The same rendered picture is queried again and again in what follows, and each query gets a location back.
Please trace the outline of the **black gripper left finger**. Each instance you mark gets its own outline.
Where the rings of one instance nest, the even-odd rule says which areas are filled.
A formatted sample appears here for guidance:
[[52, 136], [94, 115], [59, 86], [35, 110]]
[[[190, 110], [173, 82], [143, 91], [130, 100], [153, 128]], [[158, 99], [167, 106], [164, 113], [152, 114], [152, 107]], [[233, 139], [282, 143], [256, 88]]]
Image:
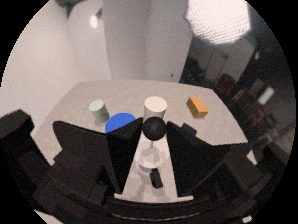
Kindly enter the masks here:
[[144, 117], [106, 133], [56, 120], [53, 123], [53, 133], [61, 149], [68, 149], [74, 155], [77, 153], [78, 156], [104, 165], [116, 190], [114, 193], [122, 194], [136, 156], [134, 152], [140, 143], [142, 127]]

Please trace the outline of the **tan rectangular block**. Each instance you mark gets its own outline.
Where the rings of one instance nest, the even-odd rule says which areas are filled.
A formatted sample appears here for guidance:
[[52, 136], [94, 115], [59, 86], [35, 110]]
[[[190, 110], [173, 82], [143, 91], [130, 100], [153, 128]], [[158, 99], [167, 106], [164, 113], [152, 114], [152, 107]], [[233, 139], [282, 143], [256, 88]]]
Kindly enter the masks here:
[[188, 105], [190, 113], [192, 113], [194, 117], [204, 117], [209, 113], [209, 109], [205, 107], [200, 97], [189, 97], [189, 100], [186, 101], [186, 105]]

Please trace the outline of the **glass french press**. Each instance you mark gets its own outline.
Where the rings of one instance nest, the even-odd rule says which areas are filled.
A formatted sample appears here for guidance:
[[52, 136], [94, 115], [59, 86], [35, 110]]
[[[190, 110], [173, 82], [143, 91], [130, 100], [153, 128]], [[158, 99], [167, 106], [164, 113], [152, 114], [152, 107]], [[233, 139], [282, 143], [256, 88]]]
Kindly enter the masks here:
[[142, 127], [140, 143], [137, 145], [136, 167], [141, 175], [149, 176], [153, 188], [164, 188], [158, 172], [161, 165], [168, 161], [170, 153], [168, 140], [165, 139], [166, 124], [158, 117], [150, 117]]

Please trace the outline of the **dark grey flat rectangular mat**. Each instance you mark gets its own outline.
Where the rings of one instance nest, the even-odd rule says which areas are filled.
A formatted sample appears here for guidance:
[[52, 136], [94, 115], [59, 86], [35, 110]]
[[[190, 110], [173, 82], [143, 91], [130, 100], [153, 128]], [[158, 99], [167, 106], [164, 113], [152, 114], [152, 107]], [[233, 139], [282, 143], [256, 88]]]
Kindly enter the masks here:
[[197, 129], [194, 129], [193, 127], [189, 127], [189, 125], [185, 123], [184, 125], [182, 125], [181, 128], [184, 128], [184, 131], [189, 131], [189, 133], [192, 133], [192, 135], [196, 135], [197, 133]]

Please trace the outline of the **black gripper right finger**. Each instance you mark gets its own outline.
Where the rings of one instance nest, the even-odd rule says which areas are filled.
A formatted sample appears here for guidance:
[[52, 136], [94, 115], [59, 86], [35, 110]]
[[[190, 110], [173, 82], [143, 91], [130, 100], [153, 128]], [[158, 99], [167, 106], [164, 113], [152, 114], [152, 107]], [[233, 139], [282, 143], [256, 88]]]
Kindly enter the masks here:
[[193, 196], [190, 190], [205, 183], [226, 160], [249, 156], [253, 143], [212, 145], [198, 139], [173, 121], [166, 121], [166, 140], [176, 181], [177, 197]]

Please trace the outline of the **beige cylinder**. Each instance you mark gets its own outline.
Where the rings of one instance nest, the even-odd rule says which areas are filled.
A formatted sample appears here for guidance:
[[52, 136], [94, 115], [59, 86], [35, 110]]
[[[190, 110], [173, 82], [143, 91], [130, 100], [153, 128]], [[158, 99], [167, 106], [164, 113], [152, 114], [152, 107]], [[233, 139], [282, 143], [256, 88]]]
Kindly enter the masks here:
[[166, 109], [166, 101], [161, 97], [149, 97], [145, 101], [145, 121], [150, 117], [158, 117], [162, 120]]

